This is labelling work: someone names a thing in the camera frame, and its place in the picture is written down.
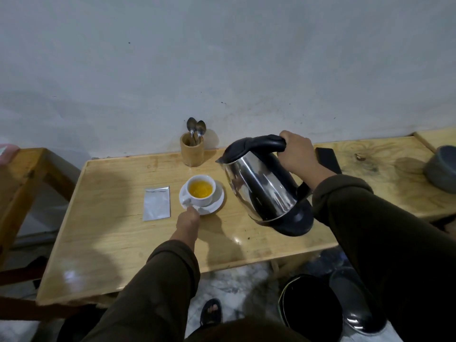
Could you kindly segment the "person's right hand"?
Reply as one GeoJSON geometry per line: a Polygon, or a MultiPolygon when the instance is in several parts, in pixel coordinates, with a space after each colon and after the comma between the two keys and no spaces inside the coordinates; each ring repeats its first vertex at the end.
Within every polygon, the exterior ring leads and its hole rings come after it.
{"type": "Polygon", "coordinates": [[[312,172],[319,166],[319,163],[316,159],[313,144],[309,138],[295,134],[294,140],[296,149],[295,163],[281,165],[287,171],[305,180],[312,175],[312,172]]]}

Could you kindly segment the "person's left hand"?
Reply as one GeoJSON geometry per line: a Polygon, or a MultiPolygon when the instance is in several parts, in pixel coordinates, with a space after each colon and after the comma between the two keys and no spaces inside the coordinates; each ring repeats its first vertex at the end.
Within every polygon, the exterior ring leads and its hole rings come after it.
{"type": "Polygon", "coordinates": [[[199,227],[200,219],[184,219],[183,213],[181,213],[176,222],[176,230],[170,240],[180,241],[194,251],[199,227]]]}

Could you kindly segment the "white saucer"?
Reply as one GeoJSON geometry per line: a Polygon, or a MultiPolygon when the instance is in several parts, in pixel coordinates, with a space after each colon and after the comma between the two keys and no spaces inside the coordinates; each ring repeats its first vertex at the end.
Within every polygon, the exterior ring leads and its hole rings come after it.
{"type": "Polygon", "coordinates": [[[179,202],[182,208],[186,209],[188,206],[193,206],[197,212],[201,215],[208,215],[216,212],[223,205],[225,199],[225,190],[223,184],[219,180],[215,180],[216,189],[213,194],[212,202],[205,207],[198,207],[191,204],[190,195],[187,195],[185,187],[182,186],[179,192],[179,202]]]}

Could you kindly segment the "stainless steel electric kettle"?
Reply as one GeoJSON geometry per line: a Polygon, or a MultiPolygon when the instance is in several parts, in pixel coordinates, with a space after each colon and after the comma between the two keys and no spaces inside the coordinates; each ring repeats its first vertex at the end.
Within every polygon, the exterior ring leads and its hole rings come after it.
{"type": "Polygon", "coordinates": [[[275,153],[285,149],[285,139],[277,135],[242,138],[228,146],[216,163],[257,224],[298,237],[313,226],[311,203],[307,199],[311,189],[305,183],[298,185],[280,164],[275,153]]]}

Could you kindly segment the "person's right forearm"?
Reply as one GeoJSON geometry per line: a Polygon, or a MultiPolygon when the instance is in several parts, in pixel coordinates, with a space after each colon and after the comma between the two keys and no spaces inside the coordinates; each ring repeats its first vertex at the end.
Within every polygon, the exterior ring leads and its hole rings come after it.
{"type": "Polygon", "coordinates": [[[456,342],[456,240],[362,179],[318,163],[294,174],[403,342],[456,342]]]}

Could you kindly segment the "person's left forearm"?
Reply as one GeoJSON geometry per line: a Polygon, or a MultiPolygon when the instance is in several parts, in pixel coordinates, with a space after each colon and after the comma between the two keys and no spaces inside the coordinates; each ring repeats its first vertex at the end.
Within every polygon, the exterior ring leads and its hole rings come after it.
{"type": "Polygon", "coordinates": [[[182,342],[199,280],[191,248],[162,243],[82,342],[182,342]]]}

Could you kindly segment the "white tea cup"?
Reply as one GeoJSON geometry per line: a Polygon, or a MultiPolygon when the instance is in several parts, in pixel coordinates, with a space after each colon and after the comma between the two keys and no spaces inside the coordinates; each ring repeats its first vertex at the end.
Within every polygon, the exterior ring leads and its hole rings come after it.
{"type": "MultiPolygon", "coordinates": [[[[194,180],[205,180],[205,181],[208,181],[208,182],[211,182],[211,184],[213,185],[213,188],[214,188],[214,191],[213,191],[213,194],[215,192],[215,189],[216,189],[216,185],[215,185],[215,181],[213,178],[211,178],[210,176],[208,175],[196,175],[196,176],[193,176],[191,177],[183,186],[185,187],[185,190],[186,190],[186,193],[187,195],[190,195],[188,193],[188,190],[187,190],[187,187],[188,187],[188,184],[191,182],[191,181],[194,181],[194,180]]],[[[213,200],[213,194],[205,199],[197,199],[193,196],[190,195],[190,201],[191,201],[191,204],[194,204],[198,207],[205,207],[207,205],[209,205],[212,200],[213,200]]]]}

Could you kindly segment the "yellow tea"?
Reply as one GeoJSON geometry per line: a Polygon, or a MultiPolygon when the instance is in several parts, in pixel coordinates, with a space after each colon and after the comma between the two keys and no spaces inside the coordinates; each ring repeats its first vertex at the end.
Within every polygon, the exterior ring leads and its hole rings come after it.
{"type": "Polygon", "coordinates": [[[205,199],[213,194],[214,188],[211,182],[206,180],[193,180],[188,184],[187,190],[191,196],[205,199]]]}

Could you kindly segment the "silver foil packet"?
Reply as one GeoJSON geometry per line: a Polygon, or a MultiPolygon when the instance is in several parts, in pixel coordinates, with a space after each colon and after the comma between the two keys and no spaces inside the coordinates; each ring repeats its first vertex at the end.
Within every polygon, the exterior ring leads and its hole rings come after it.
{"type": "Polygon", "coordinates": [[[142,220],[146,222],[170,217],[170,187],[146,188],[142,220]]]}

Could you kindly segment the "black flat kettle base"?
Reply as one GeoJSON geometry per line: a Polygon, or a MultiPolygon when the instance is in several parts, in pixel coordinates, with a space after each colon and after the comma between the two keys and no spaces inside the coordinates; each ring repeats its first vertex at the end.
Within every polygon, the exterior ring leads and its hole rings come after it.
{"type": "Polygon", "coordinates": [[[315,152],[317,160],[322,166],[335,174],[342,174],[342,170],[333,149],[316,147],[315,152]]]}

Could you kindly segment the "bamboo spoon holder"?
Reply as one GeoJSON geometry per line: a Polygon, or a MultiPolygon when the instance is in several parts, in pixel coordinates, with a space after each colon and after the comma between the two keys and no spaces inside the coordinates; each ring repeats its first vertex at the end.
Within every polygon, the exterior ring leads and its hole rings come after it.
{"type": "Polygon", "coordinates": [[[191,145],[190,132],[184,133],[180,137],[180,153],[182,161],[186,166],[197,167],[204,162],[205,141],[201,138],[200,143],[191,145]]]}

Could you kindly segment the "metal spoon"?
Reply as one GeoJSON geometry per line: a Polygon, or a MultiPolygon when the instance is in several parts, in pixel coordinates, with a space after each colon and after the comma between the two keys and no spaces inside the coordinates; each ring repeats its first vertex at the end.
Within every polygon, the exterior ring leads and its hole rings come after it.
{"type": "Polygon", "coordinates": [[[195,134],[194,138],[195,138],[195,144],[196,145],[199,145],[201,143],[202,137],[206,133],[206,130],[207,130],[207,127],[206,127],[204,121],[203,120],[197,121],[197,123],[196,123],[196,131],[194,133],[195,134]]]}
{"type": "Polygon", "coordinates": [[[196,131],[196,126],[197,126],[197,120],[193,117],[190,117],[186,122],[186,127],[190,134],[189,146],[195,146],[195,144],[196,144],[195,137],[194,137],[194,134],[196,131]]]}

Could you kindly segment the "person's foot in black sandal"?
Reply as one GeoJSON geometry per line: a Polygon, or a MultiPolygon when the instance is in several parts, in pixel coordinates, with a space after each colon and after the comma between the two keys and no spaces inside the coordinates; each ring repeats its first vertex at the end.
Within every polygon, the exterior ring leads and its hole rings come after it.
{"type": "Polygon", "coordinates": [[[221,324],[223,312],[221,302],[217,298],[208,300],[202,308],[200,315],[200,328],[209,328],[221,324]]]}

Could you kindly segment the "black waste bin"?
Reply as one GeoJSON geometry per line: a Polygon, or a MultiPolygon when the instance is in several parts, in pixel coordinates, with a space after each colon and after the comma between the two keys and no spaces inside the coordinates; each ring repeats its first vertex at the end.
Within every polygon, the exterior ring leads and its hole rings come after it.
{"type": "Polygon", "coordinates": [[[297,275],[289,279],[278,301],[282,322],[310,342],[340,342],[343,312],[340,302],[320,277],[297,275]]]}

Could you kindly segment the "grey bowl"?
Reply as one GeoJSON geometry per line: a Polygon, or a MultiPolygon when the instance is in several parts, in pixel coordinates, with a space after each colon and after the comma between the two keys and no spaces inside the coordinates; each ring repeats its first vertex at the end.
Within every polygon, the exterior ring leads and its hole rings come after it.
{"type": "Polygon", "coordinates": [[[423,174],[433,186],[456,195],[456,146],[437,148],[425,164],[423,174]]]}

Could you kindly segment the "grey bin lid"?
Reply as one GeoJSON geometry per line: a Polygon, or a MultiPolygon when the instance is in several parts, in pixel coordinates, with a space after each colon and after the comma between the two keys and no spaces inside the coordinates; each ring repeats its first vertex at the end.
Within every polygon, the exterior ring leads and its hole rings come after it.
{"type": "Polygon", "coordinates": [[[329,278],[329,287],[339,300],[344,322],[351,330],[374,336],[386,328],[386,316],[353,268],[335,270],[329,278]]]}

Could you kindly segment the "pink object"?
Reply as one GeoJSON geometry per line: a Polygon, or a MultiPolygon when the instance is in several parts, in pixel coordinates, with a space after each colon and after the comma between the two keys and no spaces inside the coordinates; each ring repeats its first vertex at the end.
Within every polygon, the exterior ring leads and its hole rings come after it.
{"type": "Polygon", "coordinates": [[[20,147],[10,143],[0,143],[0,167],[8,165],[19,152],[20,147]]]}

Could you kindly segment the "wooden chair frame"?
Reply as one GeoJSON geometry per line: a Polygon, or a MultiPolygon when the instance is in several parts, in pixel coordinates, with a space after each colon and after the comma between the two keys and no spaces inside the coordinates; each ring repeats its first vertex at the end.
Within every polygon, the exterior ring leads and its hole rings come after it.
{"type": "MultiPolygon", "coordinates": [[[[2,270],[43,183],[66,201],[71,200],[75,184],[52,163],[49,151],[45,148],[20,149],[8,164],[0,166],[0,287],[43,277],[46,260],[34,261],[23,268],[2,270]]],[[[81,307],[68,305],[37,305],[34,300],[0,295],[0,320],[67,319],[81,310],[81,307]]]]}

